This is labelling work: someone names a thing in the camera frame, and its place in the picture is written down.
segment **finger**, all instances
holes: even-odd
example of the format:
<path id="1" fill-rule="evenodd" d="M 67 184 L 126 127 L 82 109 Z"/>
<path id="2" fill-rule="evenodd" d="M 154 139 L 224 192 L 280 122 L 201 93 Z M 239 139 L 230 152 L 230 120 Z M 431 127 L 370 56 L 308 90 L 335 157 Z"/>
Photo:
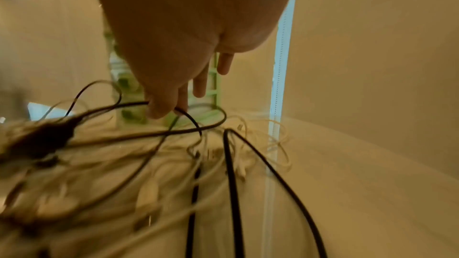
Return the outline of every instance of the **finger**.
<path id="1" fill-rule="evenodd" d="M 171 112 L 177 105 L 178 91 L 177 89 L 170 89 L 161 92 L 161 94 L 152 94 L 145 92 L 147 97 L 148 110 L 147 115 L 153 119 L 159 119 L 166 116 L 167 113 Z"/>
<path id="2" fill-rule="evenodd" d="M 178 89 L 177 107 L 183 111 L 188 111 L 188 83 L 185 83 Z"/>
<path id="3" fill-rule="evenodd" d="M 209 75 L 209 63 L 206 67 L 193 79 L 193 95 L 196 98 L 202 98 L 206 95 L 207 77 Z"/>
<path id="4" fill-rule="evenodd" d="M 220 53 L 219 64 L 217 66 L 217 72 L 220 75 L 227 75 L 230 72 L 233 58 L 234 54 Z"/>

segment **light strip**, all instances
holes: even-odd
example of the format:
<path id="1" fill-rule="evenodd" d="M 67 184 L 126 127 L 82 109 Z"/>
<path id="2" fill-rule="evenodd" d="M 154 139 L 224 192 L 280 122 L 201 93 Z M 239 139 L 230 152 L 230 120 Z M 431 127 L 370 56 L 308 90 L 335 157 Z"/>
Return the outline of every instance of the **light strip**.
<path id="1" fill-rule="evenodd" d="M 276 51 L 274 55 L 274 72 L 273 72 L 273 87 L 271 89 L 271 106 L 269 110 L 270 119 L 281 121 L 282 105 L 284 103 L 285 90 L 285 75 L 287 74 L 288 51 L 290 48 L 290 37 L 292 34 L 293 13 L 295 10 L 295 0 L 289 0 L 287 7 L 282 13 L 279 21 L 277 36 L 276 36 Z M 270 122 L 269 134 L 276 139 L 279 139 L 279 125 Z M 277 153 L 270 156 L 272 159 L 277 159 Z M 274 197 L 275 184 L 270 178 L 271 173 L 268 172 L 268 177 L 265 181 L 265 197 L 264 197 L 264 215 L 262 227 L 262 258 L 271 257 L 272 245 L 272 230 L 274 217 Z"/>

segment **black plug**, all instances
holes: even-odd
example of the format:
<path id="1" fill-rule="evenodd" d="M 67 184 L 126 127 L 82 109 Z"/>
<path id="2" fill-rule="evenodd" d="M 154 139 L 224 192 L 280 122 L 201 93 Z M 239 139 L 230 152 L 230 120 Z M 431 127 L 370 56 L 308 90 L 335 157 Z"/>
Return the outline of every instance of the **black plug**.
<path id="1" fill-rule="evenodd" d="M 10 145 L 4 153 L 4 159 L 42 159 L 55 153 L 65 147 L 80 122 L 80 118 L 72 118 L 63 123 L 44 124 Z"/>

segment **hand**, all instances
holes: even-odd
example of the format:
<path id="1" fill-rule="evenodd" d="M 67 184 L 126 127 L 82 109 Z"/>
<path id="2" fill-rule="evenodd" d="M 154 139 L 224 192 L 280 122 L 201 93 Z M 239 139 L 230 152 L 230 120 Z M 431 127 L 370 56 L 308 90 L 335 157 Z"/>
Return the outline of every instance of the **hand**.
<path id="1" fill-rule="evenodd" d="M 235 53 L 259 46 L 288 0 L 100 0 L 122 53 L 160 118 L 206 93 L 209 60 L 229 72 Z"/>

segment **white wall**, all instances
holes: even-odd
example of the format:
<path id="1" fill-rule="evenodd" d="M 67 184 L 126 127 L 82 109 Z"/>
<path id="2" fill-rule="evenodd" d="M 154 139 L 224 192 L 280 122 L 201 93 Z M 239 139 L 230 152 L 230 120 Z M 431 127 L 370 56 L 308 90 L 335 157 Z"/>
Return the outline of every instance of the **white wall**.
<path id="1" fill-rule="evenodd" d="M 459 0 L 296 0 L 284 113 L 459 177 Z"/>
<path id="2" fill-rule="evenodd" d="M 0 52 L 0 79 L 36 103 L 71 98 L 109 77 L 98 0 L 0 0 Z M 109 92 L 100 86 L 83 99 L 106 104 Z"/>

